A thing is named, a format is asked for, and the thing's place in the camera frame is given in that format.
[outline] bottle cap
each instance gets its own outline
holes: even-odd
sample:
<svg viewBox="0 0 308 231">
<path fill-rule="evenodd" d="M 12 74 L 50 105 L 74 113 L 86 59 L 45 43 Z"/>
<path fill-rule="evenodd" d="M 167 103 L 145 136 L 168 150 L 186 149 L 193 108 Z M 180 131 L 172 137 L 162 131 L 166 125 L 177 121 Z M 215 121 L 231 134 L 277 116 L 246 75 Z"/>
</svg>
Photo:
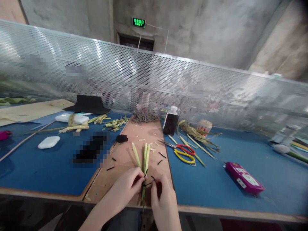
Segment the bottle cap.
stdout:
<svg viewBox="0 0 308 231">
<path fill-rule="evenodd" d="M 171 110 L 172 110 L 172 111 L 176 111 L 176 110 L 177 110 L 177 107 L 176 107 L 176 106 L 171 106 Z"/>
</svg>

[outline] wooden table edge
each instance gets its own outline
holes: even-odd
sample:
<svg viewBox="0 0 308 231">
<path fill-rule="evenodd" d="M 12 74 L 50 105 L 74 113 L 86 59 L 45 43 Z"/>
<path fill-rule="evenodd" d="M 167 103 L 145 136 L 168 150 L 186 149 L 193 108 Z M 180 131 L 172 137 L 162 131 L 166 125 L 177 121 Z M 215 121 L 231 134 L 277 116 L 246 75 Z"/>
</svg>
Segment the wooden table edge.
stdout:
<svg viewBox="0 0 308 231">
<path fill-rule="evenodd" d="M 83 194 L 79 196 L 73 196 L 66 194 L 55 194 L 55 193 L 37 192 L 37 191 L 20 190 L 20 189 L 3 188 L 3 187 L 0 187 L 0 195 L 35 197 L 35 198 L 63 200 L 63 201 L 82 201 L 82 199 L 84 198 Z"/>
<path fill-rule="evenodd" d="M 84 201 L 86 204 L 95 204 L 93 201 Z M 139 205 L 128 205 L 128 209 L 142 210 L 142 206 Z M 273 222 L 273 223 L 307 223 L 308 217 L 305 216 L 292 216 L 279 213 L 270 212 L 257 212 L 257 211 L 246 211 L 246 210 L 231 210 L 231 209 L 218 209 L 210 207 L 198 207 L 198 206 L 187 206 L 178 205 L 178 211 L 185 214 L 195 214 L 207 217 L 218 217 L 226 219 L 236 220 L 249 220 L 259 222 Z"/>
</svg>

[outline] cardboard sheet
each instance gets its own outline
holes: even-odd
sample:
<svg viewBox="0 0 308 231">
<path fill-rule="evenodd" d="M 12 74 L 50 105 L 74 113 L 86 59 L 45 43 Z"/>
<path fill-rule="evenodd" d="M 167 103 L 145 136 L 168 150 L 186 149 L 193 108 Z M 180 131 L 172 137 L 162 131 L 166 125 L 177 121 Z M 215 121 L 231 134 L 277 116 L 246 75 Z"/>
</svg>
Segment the cardboard sheet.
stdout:
<svg viewBox="0 0 308 231">
<path fill-rule="evenodd" d="M 73 105 L 74 103 L 65 99 L 57 99 L 52 101 L 3 108 L 0 109 L 0 126 L 16 122 L 29 122 L 43 116 L 60 112 L 64 108 Z"/>
</svg>

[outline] scissors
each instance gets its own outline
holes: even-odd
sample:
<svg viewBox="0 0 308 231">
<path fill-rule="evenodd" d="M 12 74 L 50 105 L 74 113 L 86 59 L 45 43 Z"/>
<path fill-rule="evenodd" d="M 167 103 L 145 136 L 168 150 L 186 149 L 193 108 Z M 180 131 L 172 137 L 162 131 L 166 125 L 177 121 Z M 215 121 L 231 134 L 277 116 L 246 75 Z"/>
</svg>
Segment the scissors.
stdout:
<svg viewBox="0 0 308 231">
<path fill-rule="evenodd" d="M 188 147 L 187 145 L 185 144 L 177 144 L 177 145 L 173 145 L 173 144 L 170 144 L 164 140 L 159 140 L 160 142 L 162 142 L 163 144 L 165 145 L 168 145 L 170 147 L 172 147 L 174 149 L 174 153 L 177 155 L 177 157 L 185 162 L 185 163 L 188 163 L 188 164 L 195 164 L 195 158 L 193 157 L 196 153 L 195 151 L 191 148 L 191 147 Z M 187 156 L 191 159 L 191 161 L 188 161 L 188 160 L 185 160 L 184 158 L 182 158 L 179 154 L 183 155 L 183 156 Z"/>
<path fill-rule="evenodd" d="M 177 144 L 177 145 L 174 145 L 174 144 L 170 144 L 170 143 L 168 143 L 168 142 L 166 142 L 166 141 L 161 141 L 161 140 L 159 140 L 160 142 L 162 142 L 163 144 L 165 144 L 165 145 L 168 145 L 168 146 L 170 146 L 170 147 L 172 147 L 173 149 L 177 149 L 177 148 L 179 148 L 179 149 L 181 149 L 182 151 L 184 151 L 184 152 L 186 152 L 187 154 L 189 154 L 189 155 L 192 155 L 192 156 L 194 156 L 196 153 L 195 153 L 195 151 L 191 148 L 191 147 L 188 147 L 187 145 L 185 145 L 185 144 Z"/>
</svg>

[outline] green exit sign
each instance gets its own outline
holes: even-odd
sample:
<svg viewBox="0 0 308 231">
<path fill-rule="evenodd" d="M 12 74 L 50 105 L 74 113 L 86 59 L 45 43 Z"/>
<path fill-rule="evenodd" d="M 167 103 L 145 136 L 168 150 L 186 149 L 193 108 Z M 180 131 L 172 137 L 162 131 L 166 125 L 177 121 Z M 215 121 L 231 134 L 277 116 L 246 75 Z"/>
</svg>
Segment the green exit sign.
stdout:
<svg viewBox="0 0 308 231">
<path fill-rule="evenodd" d="M 145 28 L 145 20 L 132 18 L 132 25 Z"/>
</svg>

